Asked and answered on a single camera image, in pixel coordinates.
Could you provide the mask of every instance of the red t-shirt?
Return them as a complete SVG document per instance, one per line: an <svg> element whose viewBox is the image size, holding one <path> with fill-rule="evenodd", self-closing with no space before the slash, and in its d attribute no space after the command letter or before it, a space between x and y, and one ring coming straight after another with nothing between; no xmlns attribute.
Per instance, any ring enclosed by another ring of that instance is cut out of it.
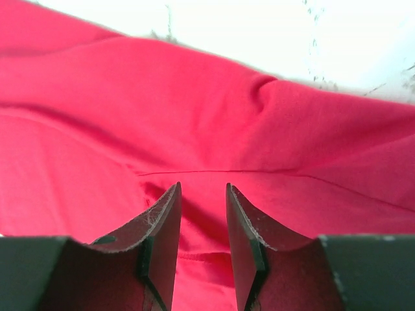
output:
<svg viewBox="0 0 415 311"><path fill-rule="evenodd" d="M0 1L0 233L83 242L173 183L173 310L236 310L225 186L306 236L415 232L415 107Z"/></svg>

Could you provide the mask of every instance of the white background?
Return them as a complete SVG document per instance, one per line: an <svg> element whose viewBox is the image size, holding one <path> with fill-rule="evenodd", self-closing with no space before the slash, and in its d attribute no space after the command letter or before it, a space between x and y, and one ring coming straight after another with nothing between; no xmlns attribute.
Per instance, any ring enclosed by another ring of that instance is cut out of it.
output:
<svg viewBox="0 0 415 311"><path fill-rule="evenodd" d="M415 104L415 5L406 0L32 0L330 91Z"/></svg>

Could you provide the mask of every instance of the red cloth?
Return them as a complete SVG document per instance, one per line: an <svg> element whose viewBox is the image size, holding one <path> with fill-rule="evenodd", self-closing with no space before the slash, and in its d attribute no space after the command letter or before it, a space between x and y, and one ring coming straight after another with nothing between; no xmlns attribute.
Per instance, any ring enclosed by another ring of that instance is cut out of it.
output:
<svg viewBox="0 0 415 311"><path fill-rule="evenodd" d="M0 21L4 235L91 242L181 181L173 309L230 311L227 182L307 236L415 232L415 107L21 1L0 1Z"/></svg>

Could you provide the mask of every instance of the red fabric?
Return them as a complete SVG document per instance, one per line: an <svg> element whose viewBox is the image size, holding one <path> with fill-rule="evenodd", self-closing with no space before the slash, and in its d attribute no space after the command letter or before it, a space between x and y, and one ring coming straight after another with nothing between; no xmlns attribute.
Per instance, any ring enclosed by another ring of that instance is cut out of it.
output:
<svg viewBox="0 0 415 311"><path fill-rule="evenodd" d="M0 21L2 234L91 242L181 181L173 309L230 311L227 182L307 236L415 232L415 107L16 0Z"/></svg>

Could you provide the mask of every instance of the seam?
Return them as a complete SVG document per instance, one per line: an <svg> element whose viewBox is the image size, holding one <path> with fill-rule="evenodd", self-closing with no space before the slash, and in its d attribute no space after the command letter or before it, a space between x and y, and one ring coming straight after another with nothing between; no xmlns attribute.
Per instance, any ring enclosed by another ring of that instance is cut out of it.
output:
<svg viewBox="0 0 415 311"><path fill-rule="evenodd" d="M137 175L137 176L150 176L150 175L159 175L159 174L194 174L194 173L216 173L217 172L217 173L282 174L282 175L286 175L286 176L290 176L290 177L311 178L311 179L314 179L314 180L321 181L323 183L327 183L328 185L331 185L331 186L349 191L353 194L362 196L364 198L368 198L370 200L374 200L374 201L379 202L379 203L387 204L387 205L395 207L397 209L403 209L405 211L415 213L415 210L411 209L409 207L400 206L400 205L397 205L397 204L393 204L393 203L384 201L382 199L374 198L373 196L368 196L368 195L363 194L363 193L361 193L357 190L353 190L353 189L347 188L345 186L333 183L332 181L328 181L328 180L321 179L321 178L314 177L314 176L310 176L310 175L296 174L297 171L298 170L296 170L296 169L275 170L275 171L264 171L264 170L187 170L187 171L176 171L176 172L153 172L153 173L145 173L145 174L138 174L138 173L134 172L134 174Z"/></svg>

